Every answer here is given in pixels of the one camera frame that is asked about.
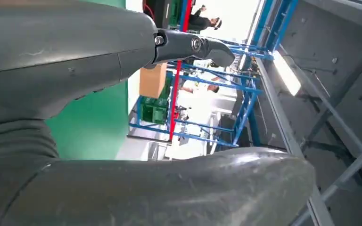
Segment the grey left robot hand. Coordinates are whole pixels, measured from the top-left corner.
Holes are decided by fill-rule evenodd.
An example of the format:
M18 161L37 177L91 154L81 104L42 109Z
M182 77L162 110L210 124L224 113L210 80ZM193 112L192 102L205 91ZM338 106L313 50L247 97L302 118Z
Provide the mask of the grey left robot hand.
M221 41L78 0L0 0L0 226L285 226L315 184L262 147L182 161L61 160L46 120L148 65L227 67Z

